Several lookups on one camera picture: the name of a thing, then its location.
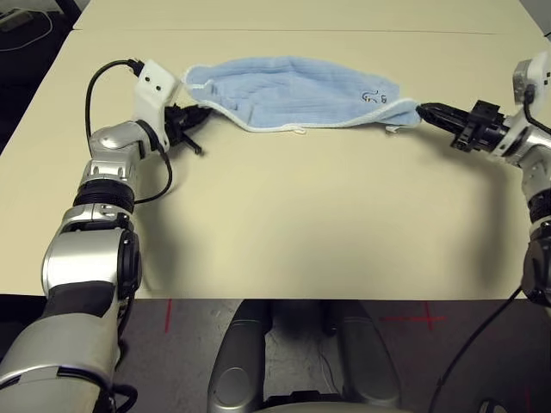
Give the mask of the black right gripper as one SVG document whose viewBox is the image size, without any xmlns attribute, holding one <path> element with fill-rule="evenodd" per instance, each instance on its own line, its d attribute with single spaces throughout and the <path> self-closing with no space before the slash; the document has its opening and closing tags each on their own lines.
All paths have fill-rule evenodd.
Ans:
<svg viewBox="0 0 551 413">
<path fill-rule="evenodd" d="M 500 106 L 478 100 L 470 112 L 439 102 L 428 102 L 416 112 L 422 120 L 455 135 L 451 147 L 464 152 L 492 152 L 509 127 Z"/>
</svg>

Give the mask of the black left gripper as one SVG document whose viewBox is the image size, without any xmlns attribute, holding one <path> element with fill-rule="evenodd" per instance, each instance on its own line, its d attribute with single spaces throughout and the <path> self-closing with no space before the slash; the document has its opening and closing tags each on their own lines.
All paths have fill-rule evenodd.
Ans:
<svg viewBox="0 0 551 413">
<path fill-rule="evenodd" d="M 187 134 L 187 131 L 203 124 L 211 112 L 211 108 L 200 105 L 191 105 L 185 108 L 165 107 L 164 130 L 170 147 L 185 144 L 195 155 L 201 156 L 203 149 Z"/>
</svg>

